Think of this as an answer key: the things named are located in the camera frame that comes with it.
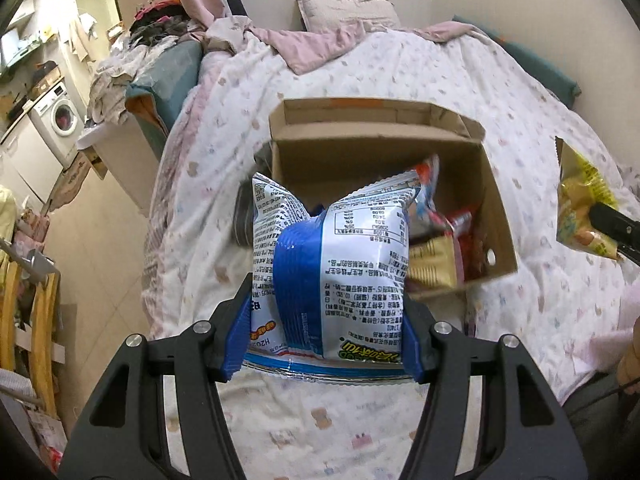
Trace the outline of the person right hand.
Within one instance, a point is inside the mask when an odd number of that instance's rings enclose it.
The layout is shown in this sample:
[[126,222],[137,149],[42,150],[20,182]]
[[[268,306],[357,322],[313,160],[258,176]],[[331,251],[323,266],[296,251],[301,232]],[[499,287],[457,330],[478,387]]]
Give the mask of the person right hand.
[[640,376],[640,318],[634,322],[631,344],[617,365],[616,379],[626,394],[639,392]]

